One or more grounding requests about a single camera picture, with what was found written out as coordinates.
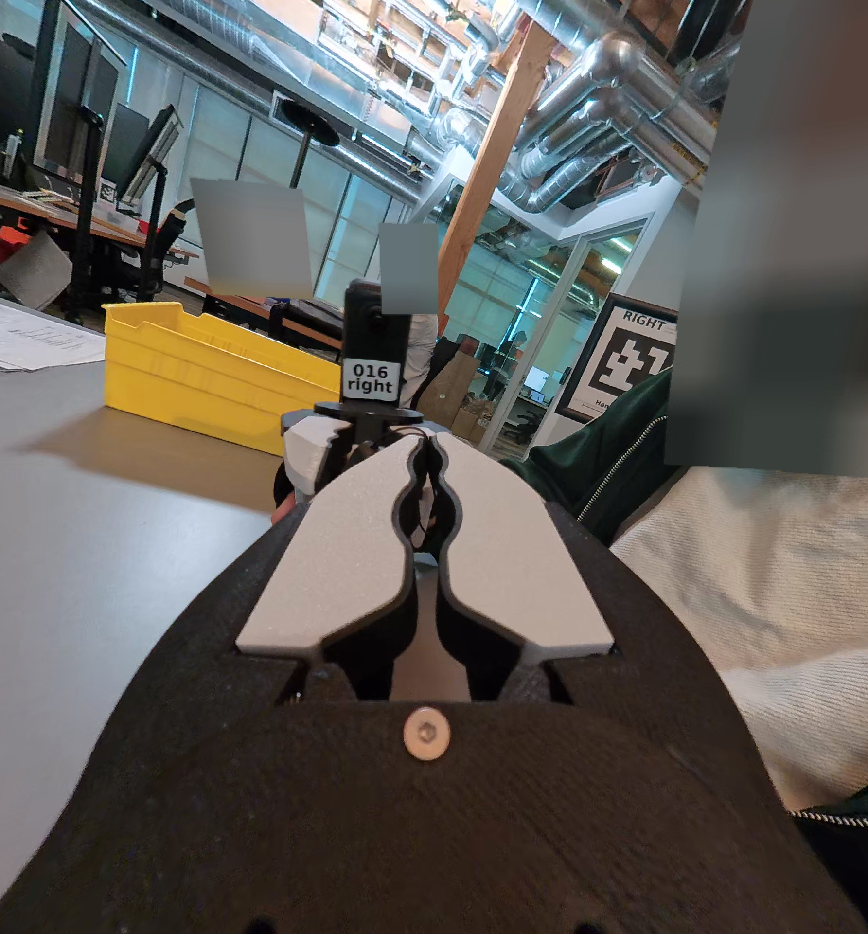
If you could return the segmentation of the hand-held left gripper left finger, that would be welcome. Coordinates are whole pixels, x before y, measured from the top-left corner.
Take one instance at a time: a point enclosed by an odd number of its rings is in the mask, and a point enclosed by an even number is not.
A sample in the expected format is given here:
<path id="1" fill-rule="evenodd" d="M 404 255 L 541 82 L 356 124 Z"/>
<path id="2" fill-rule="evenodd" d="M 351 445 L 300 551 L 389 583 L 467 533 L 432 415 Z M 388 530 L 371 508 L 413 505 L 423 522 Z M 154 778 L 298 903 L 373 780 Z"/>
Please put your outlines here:
<path id="1" fill-rule="evenodd" d="M 301 515 L 235 646 L 332 663 L 358 695 L 389 695 L 418 599 L 409 540 L 425 482 L 425 438 L 402 438 L 332 480 Z"/>

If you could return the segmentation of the white printed paper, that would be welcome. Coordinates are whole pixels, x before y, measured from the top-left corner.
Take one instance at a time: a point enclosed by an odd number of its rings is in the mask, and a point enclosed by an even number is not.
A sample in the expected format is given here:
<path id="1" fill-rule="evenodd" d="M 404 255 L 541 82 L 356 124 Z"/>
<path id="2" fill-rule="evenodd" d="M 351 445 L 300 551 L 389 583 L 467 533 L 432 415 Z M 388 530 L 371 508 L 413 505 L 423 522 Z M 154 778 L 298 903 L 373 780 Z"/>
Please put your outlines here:
<path id="1" fill-rule="evenodd" d="M 34 372 L 99 363 L 106 340 L 100 333 L 22 306 L 0 301 L 0 369 Z"/>

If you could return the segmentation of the silver spiral duct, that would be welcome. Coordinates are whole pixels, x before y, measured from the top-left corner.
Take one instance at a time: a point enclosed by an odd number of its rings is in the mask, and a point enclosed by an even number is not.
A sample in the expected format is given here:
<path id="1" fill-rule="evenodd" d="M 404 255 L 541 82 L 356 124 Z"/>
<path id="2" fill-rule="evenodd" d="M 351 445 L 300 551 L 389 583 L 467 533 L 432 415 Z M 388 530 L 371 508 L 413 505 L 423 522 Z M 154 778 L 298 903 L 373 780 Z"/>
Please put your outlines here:
<path id="1" fill-rule="evenodd" d="M 325 121 L 336 146 L 317 149 L 380 188 L 415 203 L 443 160 L 382 96 L 373 66 L 358 64 L 313 2 L 151 2 L 159 17 L 197 41 L 249 86 L 251 108 L 282 130 L 297 129 L 283 113 L 289 101 Z"/>

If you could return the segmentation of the black round lamp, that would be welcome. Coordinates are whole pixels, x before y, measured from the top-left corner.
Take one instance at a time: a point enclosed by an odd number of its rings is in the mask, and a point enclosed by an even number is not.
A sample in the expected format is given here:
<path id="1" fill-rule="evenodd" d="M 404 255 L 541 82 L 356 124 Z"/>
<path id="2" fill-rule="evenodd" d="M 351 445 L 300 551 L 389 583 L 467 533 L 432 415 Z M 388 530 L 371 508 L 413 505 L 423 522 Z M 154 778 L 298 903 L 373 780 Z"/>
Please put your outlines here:
<path id="1" fill-rule="evenodd" d="M 281 100 L 280 112 L 284 120 L 302 134 L 299 153 L 288 184 L 289 189 L 295 190 L 299 187 L 311 143 L 316 141 L 322 146 L 335 148 L 339 145 L 339 135 L 326 119 L 291 99 Z"/>

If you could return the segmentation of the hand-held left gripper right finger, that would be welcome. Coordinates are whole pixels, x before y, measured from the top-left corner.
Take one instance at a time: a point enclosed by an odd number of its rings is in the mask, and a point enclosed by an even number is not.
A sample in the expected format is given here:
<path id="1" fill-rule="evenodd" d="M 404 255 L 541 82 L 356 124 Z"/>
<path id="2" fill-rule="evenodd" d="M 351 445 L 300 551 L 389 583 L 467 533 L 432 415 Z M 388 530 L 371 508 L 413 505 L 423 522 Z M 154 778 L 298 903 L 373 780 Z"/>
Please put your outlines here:
<path id="1" fill-rule="evenodd" d="M 432 439 L 437 630 L 471 695 L 521 665 L 604 656 L 614 636 L 544 499 L 451 434 Z"/>

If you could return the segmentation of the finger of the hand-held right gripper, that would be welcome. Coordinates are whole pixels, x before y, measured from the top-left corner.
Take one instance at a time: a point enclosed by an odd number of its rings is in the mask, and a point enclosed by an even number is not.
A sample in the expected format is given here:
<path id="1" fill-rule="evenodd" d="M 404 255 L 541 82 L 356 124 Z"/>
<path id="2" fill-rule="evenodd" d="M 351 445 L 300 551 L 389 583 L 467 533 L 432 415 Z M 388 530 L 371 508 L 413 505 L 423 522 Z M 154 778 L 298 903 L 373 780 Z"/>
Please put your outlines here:
<path id="1" fill-rule="evenodd" d="M 348 458 L 348 422 L 328 415 L 285 415 L 283 450 L 296 504 L 304 503 L 342 473 Z"/>

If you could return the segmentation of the cardboard box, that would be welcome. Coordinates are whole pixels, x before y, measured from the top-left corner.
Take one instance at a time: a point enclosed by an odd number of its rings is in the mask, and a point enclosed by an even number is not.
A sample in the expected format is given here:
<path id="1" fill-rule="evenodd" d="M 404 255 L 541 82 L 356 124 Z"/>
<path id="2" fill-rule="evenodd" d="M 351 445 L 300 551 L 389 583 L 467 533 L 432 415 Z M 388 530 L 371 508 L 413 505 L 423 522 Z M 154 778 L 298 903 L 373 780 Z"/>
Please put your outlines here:
<path id="1" fill-rule="evenodd" d="M 425 421 L 450 429 L 477 371 L 478 361 L 457 351 L 421 392 L 416 409 Z"/>

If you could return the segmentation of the black office chair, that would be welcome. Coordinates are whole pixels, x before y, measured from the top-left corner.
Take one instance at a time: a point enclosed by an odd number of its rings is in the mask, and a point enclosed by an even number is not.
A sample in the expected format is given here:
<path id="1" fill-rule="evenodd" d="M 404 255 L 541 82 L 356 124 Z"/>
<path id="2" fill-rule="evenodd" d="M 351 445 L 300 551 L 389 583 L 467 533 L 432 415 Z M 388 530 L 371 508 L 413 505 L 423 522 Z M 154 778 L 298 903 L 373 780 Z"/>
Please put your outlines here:
<path id="1" fill-rule="evenodd" d="M 156 229 L 151 243 L 146 239 L 140 263 L 140 278 L 136 293 L 138 302 L 151 301 L 160 291 L 162 268 L 174 242 L 181 237 L 187 215 L 194 210 L 195 200 L 185 199 L 171 207 L 164 222 Z"/>

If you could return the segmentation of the yellow plastic bin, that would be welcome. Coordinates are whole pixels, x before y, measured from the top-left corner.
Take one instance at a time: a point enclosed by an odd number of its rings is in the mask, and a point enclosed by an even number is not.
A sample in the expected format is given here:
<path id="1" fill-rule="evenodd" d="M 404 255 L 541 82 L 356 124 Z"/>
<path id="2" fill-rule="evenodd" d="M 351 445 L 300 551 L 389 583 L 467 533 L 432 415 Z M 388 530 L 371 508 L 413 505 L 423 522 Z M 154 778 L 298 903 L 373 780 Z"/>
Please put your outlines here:
<path id="1" fill-rule="evenodd" d="M 104 403 L 281 457 L 282 416 L 338 399 L 340 367 L 179 303 L 104 305 Z"/>

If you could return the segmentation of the wooden workbench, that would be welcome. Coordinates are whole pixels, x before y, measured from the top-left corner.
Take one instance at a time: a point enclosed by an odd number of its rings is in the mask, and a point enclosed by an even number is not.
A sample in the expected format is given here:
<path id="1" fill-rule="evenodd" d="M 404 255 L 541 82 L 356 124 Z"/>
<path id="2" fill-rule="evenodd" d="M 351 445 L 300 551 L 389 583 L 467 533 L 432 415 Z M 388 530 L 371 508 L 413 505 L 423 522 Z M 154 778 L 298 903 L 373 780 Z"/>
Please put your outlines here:
<path id="1" fill-rule="evenodd" d="M 0 229 L 8 228 L 18 233 L 10 235 L 6 242 L 14 246 L 24 246 L 40 229 L 46 233 L 71 237 L 77 229 L 78 216 L 75 209 L 65 206 L 45 204 L 33 198 L 20 195 L 11 189 L 0 186 Z M 146 246 L 146 235 L 138 231 L 129 231 L 109 220 L 94 217 L 91 220 L 91 235 L 96 239 L 111 241 L 134 250 Z M 198 254 L 184 248 L 172 246 L 168 250 L 168 260 L 175 264 L 186 264 L 198 259 Z"/>

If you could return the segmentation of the grey desk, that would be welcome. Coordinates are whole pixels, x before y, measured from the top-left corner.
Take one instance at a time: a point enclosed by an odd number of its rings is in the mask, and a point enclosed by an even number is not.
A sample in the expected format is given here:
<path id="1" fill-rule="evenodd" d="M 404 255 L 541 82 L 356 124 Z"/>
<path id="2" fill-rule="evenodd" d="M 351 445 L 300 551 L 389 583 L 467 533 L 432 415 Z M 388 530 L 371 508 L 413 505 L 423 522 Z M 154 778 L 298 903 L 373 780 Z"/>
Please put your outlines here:
<path id="1" fill-rule="evenodd" d="M 262 455 L 0 376 L 0 932 L 467 932 L 383 661 L 242 655 Z"/>

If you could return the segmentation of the silver pipe cluster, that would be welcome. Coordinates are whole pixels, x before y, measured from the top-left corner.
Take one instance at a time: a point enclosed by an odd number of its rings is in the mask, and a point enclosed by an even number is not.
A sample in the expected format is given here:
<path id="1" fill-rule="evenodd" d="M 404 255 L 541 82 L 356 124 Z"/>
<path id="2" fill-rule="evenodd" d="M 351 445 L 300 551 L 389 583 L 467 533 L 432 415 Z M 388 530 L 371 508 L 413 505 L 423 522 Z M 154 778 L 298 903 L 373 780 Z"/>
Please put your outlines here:
<path id="1" fill-rule="evenodd" d="M 592 41 L 525 115 L 497 190 L 529 214 L 563 201 L 628 149 L 700 196 L 718 121 L 626 31 Z"/>

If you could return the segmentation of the wooden pillar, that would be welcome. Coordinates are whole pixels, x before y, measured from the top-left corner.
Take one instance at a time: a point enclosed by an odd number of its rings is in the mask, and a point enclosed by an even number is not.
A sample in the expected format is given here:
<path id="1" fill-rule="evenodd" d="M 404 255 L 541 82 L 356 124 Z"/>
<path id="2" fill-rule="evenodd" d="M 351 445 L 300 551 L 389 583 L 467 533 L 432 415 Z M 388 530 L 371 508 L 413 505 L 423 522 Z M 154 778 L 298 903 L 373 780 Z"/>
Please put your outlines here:
<path id="1" fill-rule="evenodd" d="M 496 110 L 440 245 L 438 335 L 446 330 L 451 295 L 556 45 L 552 35 L 532 18 L 525 18 L 524 26 L 521 47 L 510 67 Z"/>

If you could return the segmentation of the framed marker sign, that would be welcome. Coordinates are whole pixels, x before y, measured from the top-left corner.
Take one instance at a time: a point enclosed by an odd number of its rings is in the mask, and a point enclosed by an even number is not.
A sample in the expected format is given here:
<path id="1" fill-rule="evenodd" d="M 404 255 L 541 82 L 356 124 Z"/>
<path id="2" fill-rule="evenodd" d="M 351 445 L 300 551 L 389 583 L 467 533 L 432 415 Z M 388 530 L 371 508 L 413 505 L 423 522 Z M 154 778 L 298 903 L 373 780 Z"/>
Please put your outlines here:
<path id="1" fill-rule="evenodd" d="M 618 397 L 670 368 L 677 313 L 610 293 L 558 392 L 555 414 L 588 423 Z"/>

